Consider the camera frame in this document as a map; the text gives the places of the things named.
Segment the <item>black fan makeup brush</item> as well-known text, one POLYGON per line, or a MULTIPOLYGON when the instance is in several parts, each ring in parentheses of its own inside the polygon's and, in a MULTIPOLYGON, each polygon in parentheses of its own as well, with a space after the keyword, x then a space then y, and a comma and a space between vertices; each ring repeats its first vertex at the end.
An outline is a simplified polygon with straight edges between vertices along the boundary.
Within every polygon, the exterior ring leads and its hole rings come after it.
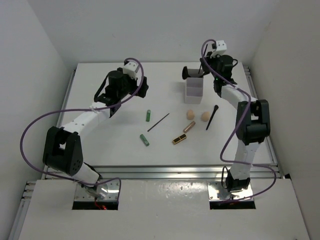
POLYGON ((187 66, 184 66, 182 69, 182 79, 186 80, 187 78, 190 78, 189 69, 187 66))

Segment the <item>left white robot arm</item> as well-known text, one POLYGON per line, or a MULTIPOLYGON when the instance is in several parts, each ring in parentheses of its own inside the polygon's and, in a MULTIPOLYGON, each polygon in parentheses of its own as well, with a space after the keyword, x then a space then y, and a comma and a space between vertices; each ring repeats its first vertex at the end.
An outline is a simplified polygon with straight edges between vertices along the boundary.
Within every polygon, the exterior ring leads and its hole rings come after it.
POLYGON ((88 111, 61 127, 51 127, 46 134, 43 163, 70 176, 88 188, 94 188, 101 175, 84 161, 82 139, 121 107, 123 99, 144 98, 148 91, 147 77, 137 84, 136 73, 119 67, 110 71, 93 97, 88 111))

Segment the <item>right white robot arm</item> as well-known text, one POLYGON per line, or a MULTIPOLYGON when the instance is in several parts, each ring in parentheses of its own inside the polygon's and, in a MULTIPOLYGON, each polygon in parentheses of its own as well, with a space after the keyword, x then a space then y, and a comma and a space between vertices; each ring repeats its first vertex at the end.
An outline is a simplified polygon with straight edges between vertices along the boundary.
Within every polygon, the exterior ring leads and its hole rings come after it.
POLYGON ((232 70, 238 61, 231 56, 207 55, 200 62, 203 73, 214 77, 214 92, 236 109, 235 129, 231 136, 237 137, 238 146, 222 186, 228 192, 246 189, 251 180, 250 170, 256 151, 271 132, 269 103, 265 99, 252 97, 237 86, 232 70))

